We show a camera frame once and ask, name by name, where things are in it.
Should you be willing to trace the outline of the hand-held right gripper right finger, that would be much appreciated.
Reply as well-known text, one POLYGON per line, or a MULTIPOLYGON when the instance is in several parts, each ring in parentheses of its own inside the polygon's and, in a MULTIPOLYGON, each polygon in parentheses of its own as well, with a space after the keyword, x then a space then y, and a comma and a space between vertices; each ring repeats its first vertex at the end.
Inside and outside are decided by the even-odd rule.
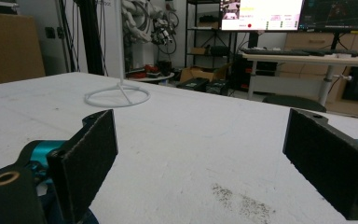
POLYGON ((347 220, 358 220, 358 140, 324 116, 291 109, 283 154, 347 220))

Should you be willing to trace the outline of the white height-adjustable desk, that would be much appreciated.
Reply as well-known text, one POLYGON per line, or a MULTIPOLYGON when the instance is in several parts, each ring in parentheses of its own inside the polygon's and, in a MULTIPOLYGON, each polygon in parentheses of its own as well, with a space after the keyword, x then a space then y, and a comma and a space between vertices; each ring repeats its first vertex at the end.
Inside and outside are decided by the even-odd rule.
POLYGON ((318 56, 280 56, 280 55, 256 55, 246 54, 243 58, 252 61, 252 72, 248 89, 248 100, 253 98, 254 92, 279 93, 284 95, 296 96, 317 96, 318 103, 325 105, 328 92, 332 85, 334 69, 338 66, 358 67, 358 57, 337 58, 337 57, 318 57, 318 56), (323 80, 298 79, 290 77, 265 77, 256 74, 258 62, 273 63, 303 63, 326 65, 327 71, 323 80))

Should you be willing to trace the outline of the bright white monitor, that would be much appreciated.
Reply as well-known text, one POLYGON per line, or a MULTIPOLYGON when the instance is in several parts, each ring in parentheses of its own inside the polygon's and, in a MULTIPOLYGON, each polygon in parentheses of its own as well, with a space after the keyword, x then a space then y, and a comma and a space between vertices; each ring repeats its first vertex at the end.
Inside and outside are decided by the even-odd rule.
POLYGON ((304 0, 220 0, 221 29, 286 32, 298 29, 304 0))

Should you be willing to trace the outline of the black metal shelf rack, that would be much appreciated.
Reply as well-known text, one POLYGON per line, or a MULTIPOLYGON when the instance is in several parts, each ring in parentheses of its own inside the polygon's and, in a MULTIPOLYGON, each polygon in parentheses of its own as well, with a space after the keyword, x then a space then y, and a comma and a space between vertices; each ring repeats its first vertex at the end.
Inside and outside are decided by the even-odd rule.
POLYGON ((237 36, 221 30, 220 0, 186 0, 185 67, 217 68, 233 58, 237 36))

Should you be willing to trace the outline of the open cardboard box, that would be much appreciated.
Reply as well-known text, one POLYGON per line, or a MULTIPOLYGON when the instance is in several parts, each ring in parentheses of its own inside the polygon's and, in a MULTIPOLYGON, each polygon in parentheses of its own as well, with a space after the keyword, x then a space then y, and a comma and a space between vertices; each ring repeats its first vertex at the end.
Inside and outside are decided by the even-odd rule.
POLYGON ((182 70, 180 81, 185 82, 196 77, 207 78, 210 81, 225 79, 226 73, 226 68, 187 67, 182 70))

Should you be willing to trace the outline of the black keyboard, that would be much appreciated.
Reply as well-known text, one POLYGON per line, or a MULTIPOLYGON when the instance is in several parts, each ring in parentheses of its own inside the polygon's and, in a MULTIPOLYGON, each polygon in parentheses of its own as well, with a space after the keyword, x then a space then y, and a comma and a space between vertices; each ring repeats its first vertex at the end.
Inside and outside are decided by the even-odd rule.
POLYGON ((241 49, 243 53, 255 55, 284 55, 284 56, 308 56, 303 51, 269 50, 269 49, 241 49))

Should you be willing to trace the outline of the black office chair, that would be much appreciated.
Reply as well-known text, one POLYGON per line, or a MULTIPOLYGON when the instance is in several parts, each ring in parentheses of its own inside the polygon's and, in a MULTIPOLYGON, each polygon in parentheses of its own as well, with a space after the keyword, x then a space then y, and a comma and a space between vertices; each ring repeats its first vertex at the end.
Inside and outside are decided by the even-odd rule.
POLYGON ((288 95, 270 95, 263 99, 263 103, 284 105, 295 108, 302 108, 317 112, 326 112, 326 108, 316 101, 311 99, 288 96, 288 95))

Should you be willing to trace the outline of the black stand pole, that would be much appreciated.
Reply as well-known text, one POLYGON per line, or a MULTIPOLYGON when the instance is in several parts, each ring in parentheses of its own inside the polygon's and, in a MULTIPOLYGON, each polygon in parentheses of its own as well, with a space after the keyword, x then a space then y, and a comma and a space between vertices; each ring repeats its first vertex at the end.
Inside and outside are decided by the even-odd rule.
POLYGON ((80 11, 88 72, 103 75, 103 57, 98 33, 96 0, 74 0, 80 11))

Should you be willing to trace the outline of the dark monitor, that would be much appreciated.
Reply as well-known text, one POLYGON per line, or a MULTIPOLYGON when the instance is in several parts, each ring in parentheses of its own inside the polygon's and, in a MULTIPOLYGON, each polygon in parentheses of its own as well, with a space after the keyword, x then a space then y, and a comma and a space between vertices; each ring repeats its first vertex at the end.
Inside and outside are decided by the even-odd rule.
POLYGON ((358 0, 304 0, 299 30, 358 33, 358 0))

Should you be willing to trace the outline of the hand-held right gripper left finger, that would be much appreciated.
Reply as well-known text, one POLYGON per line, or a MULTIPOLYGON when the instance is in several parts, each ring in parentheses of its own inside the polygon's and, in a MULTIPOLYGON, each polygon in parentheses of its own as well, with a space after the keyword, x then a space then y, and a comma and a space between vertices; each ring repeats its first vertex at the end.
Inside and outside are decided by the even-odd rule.
POLYGON ((48 224, 99 224, 90 205, 118 154, 114 111, 82 119, 82 128, 68 140, 35 140, 18 157, 34 182, 45 182, 40 197, 48 224))

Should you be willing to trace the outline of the brown cardboard box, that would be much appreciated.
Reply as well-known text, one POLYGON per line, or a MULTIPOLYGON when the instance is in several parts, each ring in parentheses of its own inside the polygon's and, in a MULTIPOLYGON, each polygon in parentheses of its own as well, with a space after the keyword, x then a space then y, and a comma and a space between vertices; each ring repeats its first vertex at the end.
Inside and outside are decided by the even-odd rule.
POLYGON ((34 18, 0 14, 0 84, 45 75, 34 18))

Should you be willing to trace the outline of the black equipment case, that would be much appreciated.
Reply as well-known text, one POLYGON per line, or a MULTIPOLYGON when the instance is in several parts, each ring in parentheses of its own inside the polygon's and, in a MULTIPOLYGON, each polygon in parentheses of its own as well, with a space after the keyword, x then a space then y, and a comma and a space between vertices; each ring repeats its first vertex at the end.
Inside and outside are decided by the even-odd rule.
POLYGON ((191 78, 185 82, 179 83, 177 87, 183 90, 206 92, 206 86, 210 80, 203 77, 191 78))

